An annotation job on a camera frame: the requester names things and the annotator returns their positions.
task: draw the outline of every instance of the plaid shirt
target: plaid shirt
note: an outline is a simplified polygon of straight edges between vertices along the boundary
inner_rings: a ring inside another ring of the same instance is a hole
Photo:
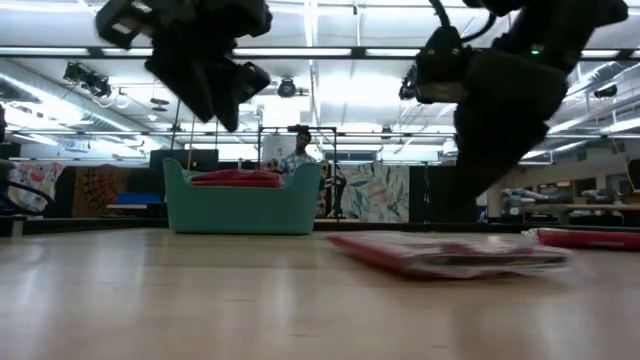
[[[293,175],[298,166],[310,162],[316,162],[316,159],[314,159],[312,156],[309,156],[307,153],[298,155],[294,151],[293,153],[291,153],[291,155],[282,159],[282,161],[280,162],[280,170],[285,175]]]

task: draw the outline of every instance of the colorful patterned fabric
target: colorful patterned fabric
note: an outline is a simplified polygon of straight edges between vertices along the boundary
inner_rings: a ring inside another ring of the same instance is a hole
[[[409,167],[380,163],[340,165],[346,180],[342,212],[347,218],[373,223],[409,222]]]
[[[127,190],[130,169],[111,165],[78,167],[73,196],[73,217],[121,216],[121,210],[107,209],[118,193]]]
[[[62,170],[64,165],[58,163],[21,163],[11,170],[9,180],[40,190],[55,199],[56,181]],[[42,197],[15,187],[9,187],[9,198],[21,207],[34,211],[42,211],[47,205]]]
[[[310,162],[316,162],[316,159],[314,159],[307,153],[296,154],[296,152],[294,151],[289,156],[282,159],[282,162],[280,162],[280,170],[283,174],[293,175],[293,173],[296,172],[298,166]]]

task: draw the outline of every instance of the black robotic arm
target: black robotic arm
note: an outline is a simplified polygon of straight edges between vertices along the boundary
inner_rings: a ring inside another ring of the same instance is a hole
[[[623,0],[464,0],[490,17],[481,31],[461,37],[440,0],[429,1],[441,27],[416,57],[413,86],[419,102],[458,104],[456,206],[480,195],[544,140],[545,121],[560,107],[566,77],[589,38],[598,27],[627,19],[628,7]],[[513,25],[489,50],[465,45],[514,11]],[[236,38],[267,33],[272,19],[264,0],[110,0],[96,27],[123,49],[139,33],[150,36],[154,51],[146,68],[202,121],[216,116],[235,131],[239,104],[270,78],[252,63],[235,63],[231,53]]]
[[[451,205],[475,199],[547,134],[567,93],[566,77],[593,32],[624,21],[622,0],[464,0],[497,17],[519,13],[490,49],[464,45],[439,0],[441,20],[416,58],[417,99],[457,103],[458,159]]]

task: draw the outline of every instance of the cable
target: cable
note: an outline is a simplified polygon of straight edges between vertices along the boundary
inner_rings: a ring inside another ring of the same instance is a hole
[[[431,7],[436,12],[436,16],[440,19],[440,26],[449,27],[451,26],[451,21],[449,21],[449,15],[447,15],[447,11],[444,6],[440,2],[440,0],[429,0]]]
[[[438,16],[438,19],[440,19],[440,26],[441,27],[449,27],[449,26],[451,26],[451,21],[449,20],[449,15],[447,15],[447,10],[445,9],[444,5],[442,5],[442,2],[440,2],[440,0],[429,0],[429,3],[433,7],[433,10],[435,10],[436,16]],[[489,13],[489,18],[485,22],[484,26],[480,30],[478,30],[477,32],[475,32],[475,33],[473,33],[471,35],[463,37],[461,39],[462,42],[466,43],[466,42],[469,42],[469,41],[473,41],[473,40],[479,38],[480,36],[486,34],[487,32],[489,32],[489,30],[491,30],[493,25],[495,25],[497,19],[498,19],[498,17],[496,15],[494,15],[492,13]]]
[[[476,31],[475,33],[468,35],[468,36],[464,36],[462,38],[462,42],[470,42],[473,41],[477,38],[479,38],[480,36],[486,34],[489,32],[489,30],[491,30],[491,28],[493,27],[493,25],[496,24],[496,20],[498,19],[497,16],[495,16],[494,14],[489,13],[489,18],[487,19],[487,22],[484,23],[484,26]]]

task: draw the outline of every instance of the red folded towel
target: red folded towel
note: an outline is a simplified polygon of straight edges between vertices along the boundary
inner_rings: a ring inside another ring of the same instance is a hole
[[[265,171],[229,169],[193,176],[191,185],[279,188],[282,178]]]

